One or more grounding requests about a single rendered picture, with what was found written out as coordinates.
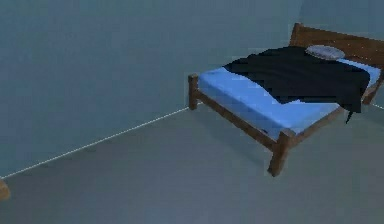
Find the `black sweater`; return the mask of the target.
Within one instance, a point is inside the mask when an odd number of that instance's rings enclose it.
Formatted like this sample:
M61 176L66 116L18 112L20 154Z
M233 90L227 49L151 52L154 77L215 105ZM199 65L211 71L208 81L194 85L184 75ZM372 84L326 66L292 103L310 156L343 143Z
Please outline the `black sweater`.
M337 60L316 58L298 46L268 49L224 66L263 87L281 104L336 103L350 115L361 111L370 74Z

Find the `brown wooden bed blue mattress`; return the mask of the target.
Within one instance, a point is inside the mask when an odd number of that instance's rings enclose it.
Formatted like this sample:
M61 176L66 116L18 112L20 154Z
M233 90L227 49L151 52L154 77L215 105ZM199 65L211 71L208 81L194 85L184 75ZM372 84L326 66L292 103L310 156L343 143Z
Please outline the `brown wooden bed blue mattress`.
M322 44L346 53L347 64L363 68L371 75L362 96L368 105L384 83L384 40L294 25L291 46ZM280 104L256 83L223 68L188 76L188 107L199 103L227 119L272 152L268 172L277 176L291 148L312 135L344 111L337 104Z

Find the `grey pillow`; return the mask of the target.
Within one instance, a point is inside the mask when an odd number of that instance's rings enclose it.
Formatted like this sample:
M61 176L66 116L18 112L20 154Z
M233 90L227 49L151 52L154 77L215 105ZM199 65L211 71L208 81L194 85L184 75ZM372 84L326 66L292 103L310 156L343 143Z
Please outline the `grey pillow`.
M326 45L312 45L306 48L305 52L323 60L338 60L345 57L345 53L335 47Z

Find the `brown wooden furniture leg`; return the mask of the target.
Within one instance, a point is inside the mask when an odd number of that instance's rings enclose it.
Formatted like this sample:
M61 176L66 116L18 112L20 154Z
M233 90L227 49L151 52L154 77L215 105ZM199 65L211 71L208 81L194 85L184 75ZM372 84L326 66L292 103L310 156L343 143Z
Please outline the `brown wooden furniture leg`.
M10 197L11 193L7 184L0 179L0 201L7 200Z

